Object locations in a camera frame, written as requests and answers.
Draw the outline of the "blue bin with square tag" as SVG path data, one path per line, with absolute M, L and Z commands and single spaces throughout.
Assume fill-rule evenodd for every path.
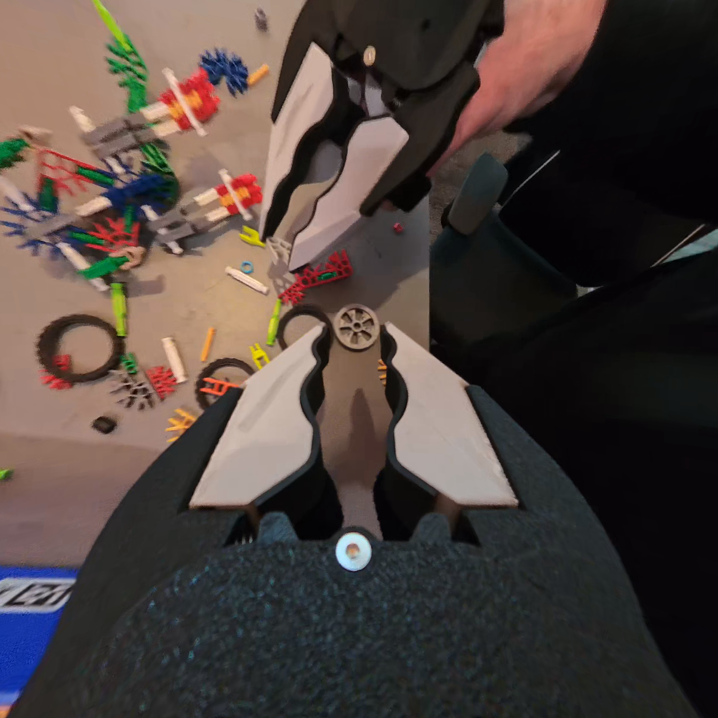
M 37 668 L 76 583 L 72 568 L 1 566 L 1 716 Z

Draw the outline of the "person's right hand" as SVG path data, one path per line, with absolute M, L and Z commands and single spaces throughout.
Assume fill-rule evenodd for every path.
M 505 1 L 503 33 L 478 62 L 480 87 L 429 172 L 474 139 L 507 130 L 552 102 L 586 58 L 606 1 Z

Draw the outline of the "person's right forearm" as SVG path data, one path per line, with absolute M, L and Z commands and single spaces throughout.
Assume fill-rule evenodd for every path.
M 717 228 L 717 2 L 608 1 L 579 70 L 508 125 L 504 226 L 582 286 Z

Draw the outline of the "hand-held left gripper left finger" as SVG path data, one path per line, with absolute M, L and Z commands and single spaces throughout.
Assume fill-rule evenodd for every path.
M 343 510 L 317 421 L 330 345 L 327 325 L 316 325 L 245 382 L 190 508 L 239 509 L 255 527 L 285 513 L 303 540 L 339 531 Z

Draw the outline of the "blue snowflake connector pair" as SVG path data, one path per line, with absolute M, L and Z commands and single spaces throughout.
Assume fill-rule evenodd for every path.
M 208 74 L 212 85 L 217 86 L 224 81 L 233 97 L 237 93 L 246 93 L 249 72 L 243 60 L 236 53 L 220 48 L 208 50 L 200 55 L 198 65 Z

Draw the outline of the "black tyre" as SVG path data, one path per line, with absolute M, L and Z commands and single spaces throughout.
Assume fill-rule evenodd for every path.
M 103 330 L 111 341 L 111 352 L 106 362 L 89 372 L 78 373 L 69 369 L 62 369 L 54 364 L 55 351 L 64 335 L 77 327 L 91 327 Z M 61 381 L 72 384 L 91 383 L 108 376 L 116 370 L 121 363 L 121 356 L 125 353 L 126 338 L 117 336 L 116 328 L 102 318 L 89 314 L 71 314 L 60 317 L 49 323 L 38 335 L 35 353 L 41 367 L 49 374 Z
M 286 314 L 284 314 L 279 320 L 276 333 L 276 342 L 279 344 L 279 347 L 282 350 L 288 348 L 288 344 L 285 340 L 285 330 L 287 325 L 292 320 L 302 316 L 309 316 L 319 320 L 320 323 L 322 323 L 328 328 L 329 336 L 333 339 L 334 329 L 331 320 L 328 318 L 327 314 L 316 304 L 300 303 L 296 306 L 293 306 L 292 309 L 289 310 Z
M 194 384 L 195 399 L 197 400 L 199 407 L 202 410 L 206 410 L 210 408 L 211 405 L 216 403 L 216 401 L 224 397 L 230 390 L 234 390 L 230 389 L 224 396 L 221 396 L 220 398 L 200 395 L 198 389 L 200 388 L 200 380 L 202 378 L 215 377 L 227 380 L 232 383 L 245 382 L 246 384 L 247 380 L 256 371 L 257 369 L 255 366 L 249 364 L 244 360 L 241 360 L 240 358 L 226 357 L 219 358 L 210 362 L 199 373 L 199 375 L 197 376 L 197 380 Z

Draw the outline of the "grey snowflake connector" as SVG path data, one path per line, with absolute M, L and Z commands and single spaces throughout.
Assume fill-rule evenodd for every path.
M 109 379 L 109 393 L 125 409 L 146 411 L 155 408 L 160 401 L 157 392 L 143 375 L 116 369 L 110 372 Z

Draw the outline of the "pale grey connector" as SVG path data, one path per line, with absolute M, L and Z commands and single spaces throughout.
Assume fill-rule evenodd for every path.
M 294 282 L 294 274 L 289 269 L 289 259 L 292 247 L 281 238 L 268 237 L 266 247 L 271 254 L 270 265 L 267 276 L 273 282 L 291 284 Z

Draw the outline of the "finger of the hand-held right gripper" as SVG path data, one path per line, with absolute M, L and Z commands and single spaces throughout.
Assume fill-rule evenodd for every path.
M 262 238 L 276 235 L 289 210 L 292 194 L 302 184 L 314 153 L 326 136 L 334 104 L 332 62 L 312 42 L 273 121 L 259 228 Z
M 361 205 L 407 141 L 408 133 L 390 115 L 358 124 L 347 143 L 336 179 L 319 195 L 309 223 L 294 238 L 290 271 L 323 255 L 360 220 Z

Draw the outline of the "white rod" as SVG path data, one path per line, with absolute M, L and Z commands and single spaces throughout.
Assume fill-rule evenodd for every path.
M 269 294 L 269 288 L 264 283 L 253 278 L 250 274 L 246 274 L 232 266 L 225 267 L 225 274 L 231 279 L 241 283 L 242 285 L 248 287 L 249 289 L 252 289 L 255 292 L 258 292 L 264 296 L 267 296 Z
M 187 381 L 187 369 L 182 359 L 182 355 L 176 345 L 175 339 L 171 336 L 163 337 L 161 339 L 163 349 L 166 354 L 166 359 L 169 364 L 175 380 L 178 384 L 185 383 Z

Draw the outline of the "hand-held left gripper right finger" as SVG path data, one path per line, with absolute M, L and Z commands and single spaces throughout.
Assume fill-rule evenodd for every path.
M 467 510 L 519 508 L 470 384 L 393 323 L 380 344 L 391 417 L 372 491 L 383 539 L 409 540 L 430 513 L 460 534 Z

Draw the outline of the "grey spoked wheel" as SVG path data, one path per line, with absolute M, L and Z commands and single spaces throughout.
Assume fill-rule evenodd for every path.
M 338 310 L 332 326 L 339 344 L 353 352 L 363 352 L 372 347 L 381 331 L 376 313 L 359 303 L 350 303 Z

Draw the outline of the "multicolour construction toy model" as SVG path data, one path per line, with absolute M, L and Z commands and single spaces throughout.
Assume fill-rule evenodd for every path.
M 254 220 L 252 209 L 263 200 L 255 175 L 220 169 L 218 184 L 181 201 L 166 141 L 189 131 L 206 136 L 205 125 L 220 105 L 218 85 L 199 65 L 181 81 L 166 68 L 168 86 L 152 103 L 147 67 L 131 42 L 120 34 L 119 42 L 107 48 L 114 54 L 106 60 L 108 68 L 127 91 L 126 112 L 95 125 L 83 110 L 70 108 L 97 165 L 49 148 L 47 133 L 36 128 L 20 129 L 1 142 L 2 172 L 30 159 L 37 168 L 33 196 L 1 176 L 1 210 L 15 218 L 1 221 L 6 234 L 19 237 L 19 246 L 33 255 L 48 247 L 63 256 L 102 292 L 110 288 L 109 275 L 141 264 L 143 231 L 168 253 L 182 256 L 184 239 L 234 215 Z

